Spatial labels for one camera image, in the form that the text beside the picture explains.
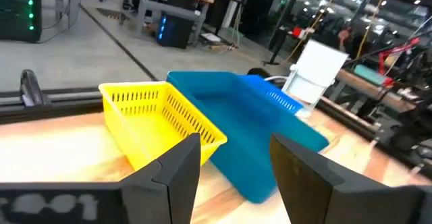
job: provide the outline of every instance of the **table leg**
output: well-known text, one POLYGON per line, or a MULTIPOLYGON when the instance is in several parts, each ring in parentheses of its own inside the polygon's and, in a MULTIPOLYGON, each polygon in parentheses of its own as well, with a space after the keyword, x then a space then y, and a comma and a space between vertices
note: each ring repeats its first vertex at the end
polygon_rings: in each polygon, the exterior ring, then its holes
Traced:
POLYGON ((140 0, 140 7, 138 8, 138 15, 136 16, 136 30, 135 35, 137 37, 141 36, 142 25, 144 24, 144 19, 146 15, 146 5, 149 0, 140 0))
POLYGON ((129 6, 129 0, 122 0, 123 3, 121 5, 121 9, 122 12, 120 12, 120 16, 119 16, 119 24, 123 25, 124 21, 126 20, 126 16, 123 13, 123 10, 129 10, 130 6, 129 6))
POLYGON ((58 22, 63 16, 63 0, 55 0, 55 22, 58 22))
POLYGON ((80 9, 80 0, 69 0, 69 16, 68 28, 70 28, 78 19, 78 12, 80 9))
POLYGON ((195 30, 195 34, 194 34, 194 45, 198 44, 198 40, 200 38, 200 34, 201 34, 201 29, 203 29, 203 24, 205 21, 205 16, 207 15, 207 11, 209 10, 209 4, 206 2, 204 7, 201 10, 201 14, 198 18, 198 24, 196 25, 196 30, 195 30))
POLYGON ((334 91, 331 93, 329 99, 334 102, 339 97, 339 95, 341 94, 341 92, 345 88, 345 86, 346 86, 346 83, 343 81, 340 81, 337 84, 337 86, 335 87, 334 91))

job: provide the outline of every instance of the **black clamp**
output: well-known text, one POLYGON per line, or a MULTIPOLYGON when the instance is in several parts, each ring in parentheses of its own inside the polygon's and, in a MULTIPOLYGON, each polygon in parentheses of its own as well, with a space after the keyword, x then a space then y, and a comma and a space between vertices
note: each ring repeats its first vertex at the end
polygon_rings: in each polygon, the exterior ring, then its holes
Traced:
POLYGON ((41 91, 36 75, 31 69, 25 69, 21 72, 20 94, 21 101, 26 107, 51 104, 48 97, 41 91))

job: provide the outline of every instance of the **teal object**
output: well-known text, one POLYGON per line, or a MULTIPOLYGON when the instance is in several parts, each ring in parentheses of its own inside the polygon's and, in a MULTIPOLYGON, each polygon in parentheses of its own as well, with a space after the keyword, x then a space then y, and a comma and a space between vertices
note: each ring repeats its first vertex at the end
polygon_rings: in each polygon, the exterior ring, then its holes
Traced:
POLYGON ((354 73, 376 85, 383 85, 384 82, 388 79, 387 76, 383 76, 380 73, 364 65, 357 65, 356 69, 354 69, 354 73))
POLYGON ((233 73, 169 72, 167 81, 227 136, 211 161, 253 203, 264 202, 276 190, 269 154, 271 133, 314 152, 329 145, 287 108, 233 73))
POLYGON ((273 99, 276 103, 284 107, 288 112, 295 115, 303 105, 288 95, 283 93, 275 85, 270 82, 266 82, 262 77, 257 75, 240 76, 247 84, 251 85, 255 90, 258 90, 265 94, 270 99, 273 99))

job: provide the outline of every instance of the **yellow basket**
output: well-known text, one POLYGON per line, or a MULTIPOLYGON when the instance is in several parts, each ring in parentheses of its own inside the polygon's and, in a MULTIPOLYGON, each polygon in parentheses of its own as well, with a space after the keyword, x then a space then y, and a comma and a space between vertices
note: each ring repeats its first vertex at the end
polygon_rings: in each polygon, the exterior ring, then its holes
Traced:
POLYGON ((101 84, 105 123, 135 170, 191 133, 201 136, 201 165, 227 137, 168 82, 101 84))

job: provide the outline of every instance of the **workbench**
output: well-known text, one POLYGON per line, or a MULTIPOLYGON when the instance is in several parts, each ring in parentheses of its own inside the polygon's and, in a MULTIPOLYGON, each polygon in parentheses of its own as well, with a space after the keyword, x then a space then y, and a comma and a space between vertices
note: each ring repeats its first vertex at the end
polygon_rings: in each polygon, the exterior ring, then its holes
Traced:
MULTIPOLYGON (((350 86, 353 89, 365 94, 371 99, 379 99, 381 95, 385 92, 384 89, 381 87, 377 87, 376 85, 344 70, 341 69, 339 73, 336 76, 336 79, 339 80, 339 82, 335 85, 335 90, 329 97, 330 100, 334 101, 342 92, 342 90, 345 88, 345 86, 350 86)), ((389 92, 386 94, 386 96, 383 98, 382 103, 401 113, 405 111, 409 111, 415 108, 415 105, 411 102, 403 99, 401 96, 396 95, 392 92, 389 92)))
POLYGON ((215 0, 198 0, 198 1, 204 2, 204 6, 202 7, 201 11, 191 11, 188 9, 176 7, 173 5, 167 5, 156 1, 140 0, 138 13, 134 13, 133 11, 130 11, 128 9, 122 9, 122 14, 120 15, 119 22, 120 24, 123 24, 126 17, 129 18, 131 21, 135 22, 136 24, 135 35, 137 38, 140 38, 142 35, 142 26, 144 25, 144 23, 155 22, 157 19, 155 13, 160 11, 165 11, 170 15, 177 16, 180 18, 185 18, 196 22, 196 29, 193 38, 193 43, 196 44, 198 43, 200 31, 203 28, 202 26, 206 18, 207 10, 209 9, 209 4, 214 3, 215 0), (146 10, 153 11, 151 18, 145 17, 146 10))
MULTIPOLYGON (((322 155, 388 186, 432 185, 359 135, 315 110, 305 120, 330 146, 322 155)), ((119 181, 134 172, 102 113, 0 125, 0 181, 119 181)), ((289 223, 279 193, 247 202, 210 163, 201 167, 191 223, 289 223)))

